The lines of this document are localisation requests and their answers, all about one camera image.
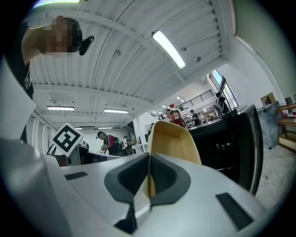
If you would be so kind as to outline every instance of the man in red shirt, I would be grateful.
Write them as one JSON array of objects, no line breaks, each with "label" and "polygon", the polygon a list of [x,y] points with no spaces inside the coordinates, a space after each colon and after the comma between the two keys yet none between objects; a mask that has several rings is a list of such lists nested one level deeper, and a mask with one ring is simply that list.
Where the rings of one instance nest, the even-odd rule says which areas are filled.
[{"label": "man in red shirt", "polygon": [[96,136],[96,139],[97,138],[104,141],[104,154],[106,154],[106,151],[108,150],[109,155],[120,156],[121,142],[117,137],[106,135],[104,132],[99,131]]}]

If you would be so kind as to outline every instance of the ceiling light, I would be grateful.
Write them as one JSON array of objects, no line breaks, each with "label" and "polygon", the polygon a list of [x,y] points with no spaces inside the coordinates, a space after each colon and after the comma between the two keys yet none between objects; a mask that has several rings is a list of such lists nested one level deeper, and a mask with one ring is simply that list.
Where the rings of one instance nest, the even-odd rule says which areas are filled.
[{"label": "ceiling light", "polygon": [[47,106],[48,110],[59,110],[59,111],[73,111],[74,107],[68,106]]},{"label": "ceiling light", "polygon": [[126,110],[117,110],[117,109],[104,109],[104,112],[108,113],[128,113]]},{"label": "ceiling light", "polygon": [[40,0],[38,1],[38,3],[36,3],[34,5],[33,8],[35,7],[38,7],[38,6],[43,6],[43,5],[46,5],[46,4],[50,4],[50,3],[79,3],[80,0]]},{"label": "ceiling light", "polygon": [[152,37],[165,49],[166,52],[168,52],[180,69],[186,66],[180,54],[161,31],[157,31]]}]

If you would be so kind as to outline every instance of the ceiling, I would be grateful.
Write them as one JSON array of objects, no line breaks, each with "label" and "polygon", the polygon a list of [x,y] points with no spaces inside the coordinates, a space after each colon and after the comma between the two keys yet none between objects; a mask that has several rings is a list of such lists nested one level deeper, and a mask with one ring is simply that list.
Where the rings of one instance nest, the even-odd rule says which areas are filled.
[{"label": "ceiling", "polygon": [[[89,0],[34,8],[30,27],[54,16],[78,20],[83,38],[95,37],[84,56],[38,56],[31,62],[33,100],[54,126],[123,127],[226,60],[226,30],[217,0]],[[179,69],[152,39],[161,30],[182,56]],[[46,106],[74,106],[74,112]],[[105,108],[128,114],[104,113]]]}]

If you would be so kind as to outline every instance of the floor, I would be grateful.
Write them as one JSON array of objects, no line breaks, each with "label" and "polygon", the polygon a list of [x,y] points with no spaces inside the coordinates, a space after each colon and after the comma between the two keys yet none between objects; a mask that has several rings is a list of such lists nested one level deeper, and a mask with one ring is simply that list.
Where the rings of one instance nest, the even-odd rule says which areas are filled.
[{"label": "floor", "polygon": [[262,174],[256,198],[271,208],[285,198],[296,177],[296,153],[281,146],[264,148]]}]

